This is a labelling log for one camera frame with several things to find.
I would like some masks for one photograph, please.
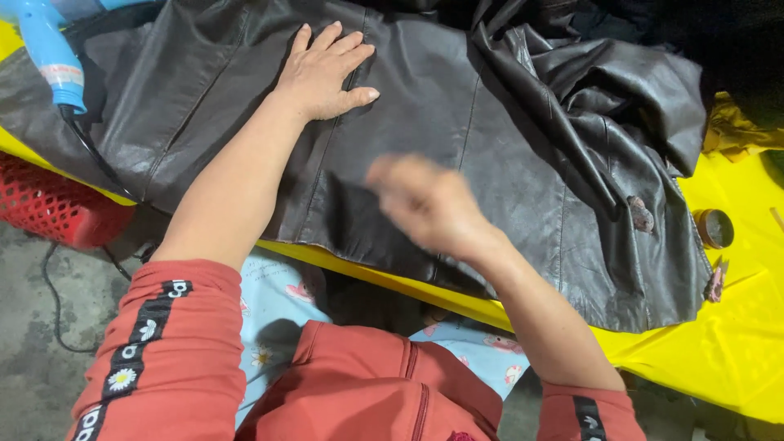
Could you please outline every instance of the red jacket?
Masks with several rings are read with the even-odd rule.
[[[142,267],[120,301],[66,439],[496,439],[501,399],[451,352],[309,322],[292,367],[234,431],[239,274],[210,261]],[[538,439],[642,440],[625,393],[545,385]]]

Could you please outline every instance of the red plastic basket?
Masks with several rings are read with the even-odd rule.
[[[135,207],[0,152],[0,220],[49,239],[87,249],[117,237]]]

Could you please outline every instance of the concrete floor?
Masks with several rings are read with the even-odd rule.
[[[149,239],[140,234],[146,230],[155,230],[159,236],[160,221],[137,218],[125,241],[112,248],[124,247],[125,252],[118,253],[130,255],[139,242]],[[48,241],[28,238],[0,222],[0,427],[4,428],[0,440],[62,439],[71,423],[71,405],[85,385],[84,371],[92,362],[91,355],[65,351],[54,340],[54,303],[40,269],[48,248]],[[140,263],[129,258],[123,265],[133,272]],[[71,346],[91,348],[115,316],[128,281],[100,250],[79,253],[61,246],[48,268],[63,299],[63,339]],[[673,394],[675,398],[642,389],[631,392],[638,420],[651,441],[692,440],[698,419],[694,403],[682,394]],[[535,439],[540,403],[538,379],[527,372],[505,402],[499,437]],[[721,419],[726,425],[726,414]],[[694,437],[705,439],[700,434]]]

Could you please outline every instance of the hair dryer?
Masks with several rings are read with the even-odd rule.
[[[0,19],[17,24],[35,67],[52,88],[52,101],[75,114],[87,111],[82,100],[85,74],[61,27],[123,6],[154,0],[0,0]]]

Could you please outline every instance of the hand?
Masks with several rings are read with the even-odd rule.
[[[455,170],[417,155],[386,155],[370,166],[366,181],[378,193],[381,211],[422,248],[470,262],[506,239]]]
[[[294,106],[307,121],[335,118],[379,97],[379,91],[372,87],[348,92],[342,89],[348,74],[376,50],[373,45],[362,44],[361,32],[335,41],[342,29],[339,21],[330,24],[308,49],[311,31],[304,24],[275,86],[274,94],[285,97],[284,102]]]

